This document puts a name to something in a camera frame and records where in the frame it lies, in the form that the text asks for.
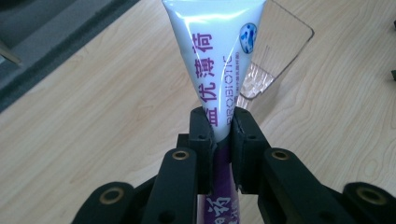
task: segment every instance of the screw hole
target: screw hole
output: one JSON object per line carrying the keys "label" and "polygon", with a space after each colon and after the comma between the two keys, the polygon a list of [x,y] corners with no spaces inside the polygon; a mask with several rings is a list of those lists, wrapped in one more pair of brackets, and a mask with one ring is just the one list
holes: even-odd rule
{"label": "screw hole", "polygon": [[99,201],[102,204],[113,204],[123,197],[124,191],[119,187],[107,189],[100,195]]}
{"label": "screw hole", "polygon": [[358,187],[356,189],[356,192],[361,199],[366,201],[367,203],[372,203],[375,205],[384,205],[386,204],[387,198],[380,192],[374,190],[374,189],[369,189],[366,187]]}
{"label": "screw hole", "polygon": [[163,224],[168,224],[168,223],[172,223],[175,220],[175,212],[172,210],[166,210],[160,213],[160,215],[158,216],[158,220],[160,221],[160,223]]}
{"label": "screw hole", "polygon": [[280,160],[280,161],[286,161],[290,158],[289,154],[287,154],[286,152],[283,152],[283,151],[274,151],[271,155],[275,159]]}
{"label": "screw hole", "polygon": [[173,157],[175,160],[178,160],[178,161],[186,160],[189,156],[190,156],[190,154],[189,154],[188,152],[182,151],[182,150],[176,151],[176,152],[174,152],[174,153],[172,154],[172,157]]}

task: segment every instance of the wood grain surface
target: wood grain surface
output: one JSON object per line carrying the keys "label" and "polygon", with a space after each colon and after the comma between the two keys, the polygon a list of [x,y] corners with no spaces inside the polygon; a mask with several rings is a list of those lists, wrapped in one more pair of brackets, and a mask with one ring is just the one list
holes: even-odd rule
{"label": "wood grain surface", "polygon": [[[278,2],[315,35],[252,115],[323,184],[396,195],[396,2]],[[0,115],[0,223],[70,223],[99,186],[138,186],[196,106],[161,1],[142,0]],[[242,223],[262,223],[256,200]]]}

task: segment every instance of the black object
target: black object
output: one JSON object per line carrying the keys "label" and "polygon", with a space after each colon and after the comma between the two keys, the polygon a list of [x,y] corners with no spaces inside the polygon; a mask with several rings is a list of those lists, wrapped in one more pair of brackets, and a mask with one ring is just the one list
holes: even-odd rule
{"label": "black object", "polygon": [[[196,195],[211,189],[213,133],[201,107],[190,134],[180,134],[160,172],[134,189],[114,182],[97,189],[73,223],[195,223]],[[271,148],[250,113],[237,107],[231,133],[233,177],[244,194],[258,194],[266,224],[396,223],[396,199],[367,183],[343,193],[321,185],[290,151]]]}
{"label": "black object", "polygon": [[393,79],[396,81],[396,70],[392,70],[392,76],[393,76]]}
{"label": "black object", "polygon": [[0,40],[21,59],[0,63],[0,113],[137,2],[0,0]]}

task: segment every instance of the toothpaste tube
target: toothpaste tube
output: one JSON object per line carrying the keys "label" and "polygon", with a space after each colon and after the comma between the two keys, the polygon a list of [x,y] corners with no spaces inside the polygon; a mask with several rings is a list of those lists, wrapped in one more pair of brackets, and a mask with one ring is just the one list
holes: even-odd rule
{"label": "toothpaste tube", "polygon": [[192,84],[215,139],[221,143],[213,161],[213,193],[203,200],[205,223],[239,222],[226,142],[264,3],[265,0],[163,0]]}

